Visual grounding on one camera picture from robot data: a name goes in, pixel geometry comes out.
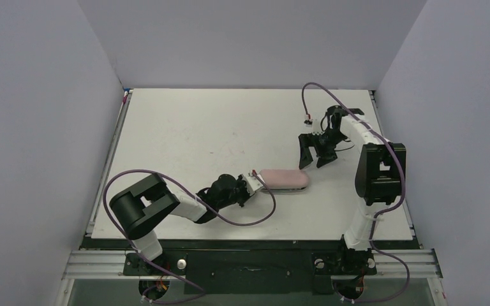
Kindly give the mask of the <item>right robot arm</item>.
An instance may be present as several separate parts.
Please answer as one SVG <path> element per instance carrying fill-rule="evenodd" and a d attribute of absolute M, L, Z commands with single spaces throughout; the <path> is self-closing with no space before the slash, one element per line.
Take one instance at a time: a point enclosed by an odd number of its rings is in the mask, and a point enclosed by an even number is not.
<path fill-rule="evenodd" d="M 298 137 L 302 170 L 311 163 L 321 168 L 335 161 L 336 147 L 341 142 L 349 141 L 357 149 L 354 186 L 359 202 L 343 240 L 347 249 L 370 250 L 381 211 L 398 204 L 403 197 L 405 146 L 386 140 L 358 108 L 330 106 L 321 120 L 305 114 L 304 123 L 311 131 Z"/>

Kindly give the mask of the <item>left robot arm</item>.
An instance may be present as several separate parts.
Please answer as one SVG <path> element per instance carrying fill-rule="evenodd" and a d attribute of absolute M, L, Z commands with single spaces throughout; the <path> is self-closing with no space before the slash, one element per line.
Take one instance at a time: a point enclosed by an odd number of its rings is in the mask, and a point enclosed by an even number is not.
<path fill-rule="evenodd" d="M 262 183 L 252 174 L 233 177 L 222 174 L 211 186 L 194 196 L 172 193 L 160 175 L 152 174 L 117 193 L 109 203 L 125 236 L 145 258 L 155 260 L 163 254 L 155 227 L 169 215 L 204 224 L 223 208 L 244 206 Z"/>

